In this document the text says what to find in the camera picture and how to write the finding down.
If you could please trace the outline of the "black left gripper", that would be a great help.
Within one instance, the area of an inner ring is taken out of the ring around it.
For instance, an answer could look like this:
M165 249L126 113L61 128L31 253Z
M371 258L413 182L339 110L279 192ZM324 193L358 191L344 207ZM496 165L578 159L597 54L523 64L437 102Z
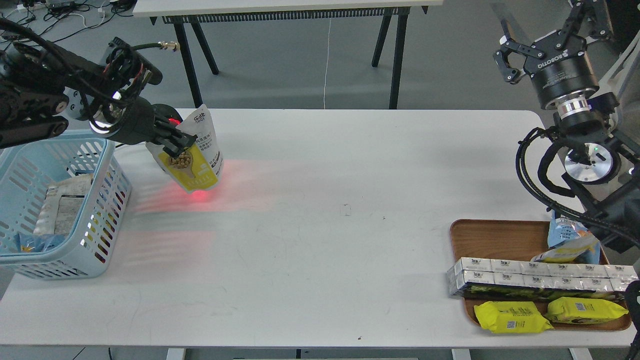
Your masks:
M164 104L151 104L139 97L125 109L119 123L106 123L104 112L99 111L90 128L110 141L126 145L145 142L147 151L155 158L161 153L177 158L186 151L186 146L194 145L196 136L178 129L180 122L162 115L162 110L166 110Z

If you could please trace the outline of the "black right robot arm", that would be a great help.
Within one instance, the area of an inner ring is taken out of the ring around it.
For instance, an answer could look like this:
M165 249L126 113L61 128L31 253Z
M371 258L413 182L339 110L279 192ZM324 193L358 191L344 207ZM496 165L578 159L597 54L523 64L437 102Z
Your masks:
M493 59L503 80L531 80L554 123L518 143L515 169L526 191L549 210L582 223L606 248L639 246L639 144L611 125L619 107L600 85L587 50L613 38L603 0L572 0L560 29L530 45L514 39L507 18Z

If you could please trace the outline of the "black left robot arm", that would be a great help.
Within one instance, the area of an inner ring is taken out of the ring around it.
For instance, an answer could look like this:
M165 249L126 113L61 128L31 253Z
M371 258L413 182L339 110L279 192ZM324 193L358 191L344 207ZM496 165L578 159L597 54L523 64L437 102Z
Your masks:
M141 96L163 75L140 50L176 51L177 42L132 46L116 37L94 63L9 19L1 19L1 29L31 41L12 41L1 52L2 149L58 137L71 119L88 122L99 137L125 145L150 142L173 158L196 142L178 128L176 109Z

